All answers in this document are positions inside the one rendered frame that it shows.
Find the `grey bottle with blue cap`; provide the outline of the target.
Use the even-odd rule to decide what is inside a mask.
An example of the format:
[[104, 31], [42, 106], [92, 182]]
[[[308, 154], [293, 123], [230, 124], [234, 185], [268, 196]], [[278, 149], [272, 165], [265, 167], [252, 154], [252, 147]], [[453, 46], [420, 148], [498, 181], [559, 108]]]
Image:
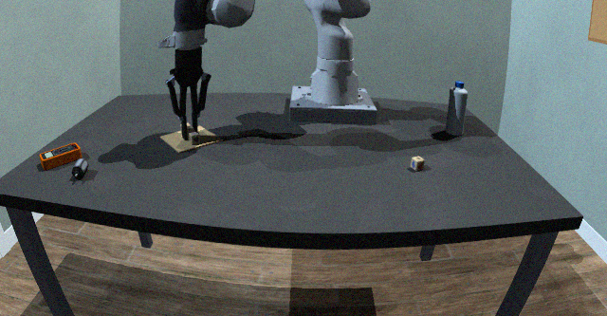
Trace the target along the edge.
[[464, 89], [464, 83], [456, 81], [455, 86], [450, 89], [449, 108], [446, 124], [446, 132], [450, 135], [463, 135], [468, 91]]

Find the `wooden letter block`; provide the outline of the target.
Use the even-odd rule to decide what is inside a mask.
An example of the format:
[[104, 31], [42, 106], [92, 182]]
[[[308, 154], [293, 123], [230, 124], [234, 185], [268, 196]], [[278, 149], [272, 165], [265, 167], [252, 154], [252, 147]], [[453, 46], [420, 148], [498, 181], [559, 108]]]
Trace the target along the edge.
[[198, 132], [189, 133], [190, 143], [192, 145], [200, 143], [200, 134]]

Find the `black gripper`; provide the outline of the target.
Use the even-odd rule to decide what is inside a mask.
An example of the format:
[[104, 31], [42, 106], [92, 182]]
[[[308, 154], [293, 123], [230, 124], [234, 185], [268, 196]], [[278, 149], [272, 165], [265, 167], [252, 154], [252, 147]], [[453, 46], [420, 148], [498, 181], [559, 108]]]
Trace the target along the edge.
[[[197, 82], [201, 77], [201, 86], [199, 100], [197, 101]], [[204, 73], [202, 69], [202, 46], [190, 50], [175, 50], [175, 73], [173, 78], [166, 81], [169, 87], [171, 101], [174, 113], [178, 115], [182, 125], [182, 138], [188, 139], [187, 136], [187, 117], [186, 115], [186, 93], [187, 87], [191, 89], [192, 100], [192, 123], [195, 132], [198, 132], [197, 118], [200, 117], [199, 111], [205, 109], [208, 83], [211, 75]], [[180, 85], [179, 108], [175, 94], [175, 81]]]

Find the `beige mat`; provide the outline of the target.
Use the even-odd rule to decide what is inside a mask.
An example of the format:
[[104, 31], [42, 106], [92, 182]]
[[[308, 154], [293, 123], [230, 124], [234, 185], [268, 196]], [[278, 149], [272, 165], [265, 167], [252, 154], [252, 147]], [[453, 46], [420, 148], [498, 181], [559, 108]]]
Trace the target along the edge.
[[198, 133], [200, 134], [200, 139], [201, 139], [201, 142], [198, 144], [192, 145], [188, 139], [184, 140], [182, 138], [181, 131], [175, 132], [175, 133], [172, 133], [169, 135], [161, 136], [160, 138], [163, 139], [172, 148], [174, 148], [177, 151], [177, 153], [183, 153], [186, 151], [190, 151], [192, 149], [196, 149], [196, 148], [214, 144], [214, 143], [217, 143], [220, 141], [224, 141], [223, 139], [219, 138], [218, 136], [216, 136], [215, 134], [213, 134], [212, 132], [206, 130], [205, 128], [203, 128], [201, 126], [197, 126], [197, 128], [198, 128]]

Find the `orange digital multimeter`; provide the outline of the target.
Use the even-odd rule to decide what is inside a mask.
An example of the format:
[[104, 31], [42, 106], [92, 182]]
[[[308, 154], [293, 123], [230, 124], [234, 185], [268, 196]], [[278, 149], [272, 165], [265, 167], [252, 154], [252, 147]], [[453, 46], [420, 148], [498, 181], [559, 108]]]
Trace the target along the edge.
[[45, 171], [79, 158], [82, 158], [82, 152], [77, 143], [71, 143], [40, 154], [40, 161]]

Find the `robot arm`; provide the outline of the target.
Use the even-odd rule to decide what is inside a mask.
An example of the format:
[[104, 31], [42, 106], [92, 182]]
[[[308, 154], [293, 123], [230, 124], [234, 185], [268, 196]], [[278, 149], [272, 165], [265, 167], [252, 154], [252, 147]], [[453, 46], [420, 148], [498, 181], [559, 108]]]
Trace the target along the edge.
[[[200, 48], [207, 43], [207, 24], [241, 27], [251, 17], [254, 3], [255, 0], [175, 0], [174, 34], [158, 41], [157, 46], [177, 50]], [[359, 76], [352, 71], [353, 35], [342, 18], [366, 16], [371, 0], [304, 0], [304, 4], [318, 31], [317, 69], [304, 98], [329, 105], [363, 102]]]

